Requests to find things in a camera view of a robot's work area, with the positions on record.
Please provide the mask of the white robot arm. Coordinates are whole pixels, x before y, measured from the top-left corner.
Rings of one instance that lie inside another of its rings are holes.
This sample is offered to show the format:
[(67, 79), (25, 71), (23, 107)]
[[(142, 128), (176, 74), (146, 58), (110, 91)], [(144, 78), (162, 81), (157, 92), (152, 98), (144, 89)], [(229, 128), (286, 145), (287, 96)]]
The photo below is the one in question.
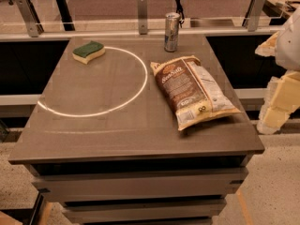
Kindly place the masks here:
[(276, 64), (286, 69), (284, 75), (272, 77), (267, 84), (259, 114), (258, 131), (273, 134), (300, 108), (300, 7), (255, 53), (274, 56)]

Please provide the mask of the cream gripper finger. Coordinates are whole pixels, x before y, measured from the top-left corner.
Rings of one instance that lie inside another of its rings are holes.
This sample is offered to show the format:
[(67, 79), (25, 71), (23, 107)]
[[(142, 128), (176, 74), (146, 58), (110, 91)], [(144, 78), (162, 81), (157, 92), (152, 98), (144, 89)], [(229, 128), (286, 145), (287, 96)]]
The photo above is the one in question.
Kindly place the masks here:
[(278, 39), (278, 32), (273, 34), (265, 42), (259, 45), (256, 48), (255, 53), (264, 57), (276, 56), (277, 39)]
[(280, 78), (272, 77), (260, 110), (258, 131), (261, 134), (274, 134), (299, 108), (300, 72), (288, 70)]

